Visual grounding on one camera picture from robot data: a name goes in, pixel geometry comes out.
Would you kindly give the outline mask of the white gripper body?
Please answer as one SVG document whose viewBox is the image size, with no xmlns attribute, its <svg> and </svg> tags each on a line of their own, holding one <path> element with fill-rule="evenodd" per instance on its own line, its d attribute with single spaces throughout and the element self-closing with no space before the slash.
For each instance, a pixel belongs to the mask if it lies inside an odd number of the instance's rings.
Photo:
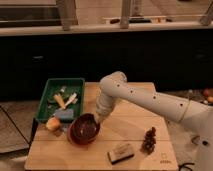
<svg viewBox="0 0 213 171">
<path fill-rule="evenodd" d="M 116 99 L 106 94 L 100 94 L 96 100 L 95 121 L 102 123 L 114 110 Z"/>
</svg>

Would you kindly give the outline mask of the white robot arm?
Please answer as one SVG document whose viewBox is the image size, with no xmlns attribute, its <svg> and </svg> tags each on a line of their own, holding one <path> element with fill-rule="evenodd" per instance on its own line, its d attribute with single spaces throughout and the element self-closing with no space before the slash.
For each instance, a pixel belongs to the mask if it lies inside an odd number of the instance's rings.
<svg viewBox="0 0 213 171">
<path fill-rule="evenodd" d="M 98 120 L 108 117 L 121 98 L 153 113 L 179 123 L 200 136 L 194 171 L 213 171 L 213 106 L 173 95 L 135 88 L 117 71 L 100 80 L 96 101 Z"/>
</svg>

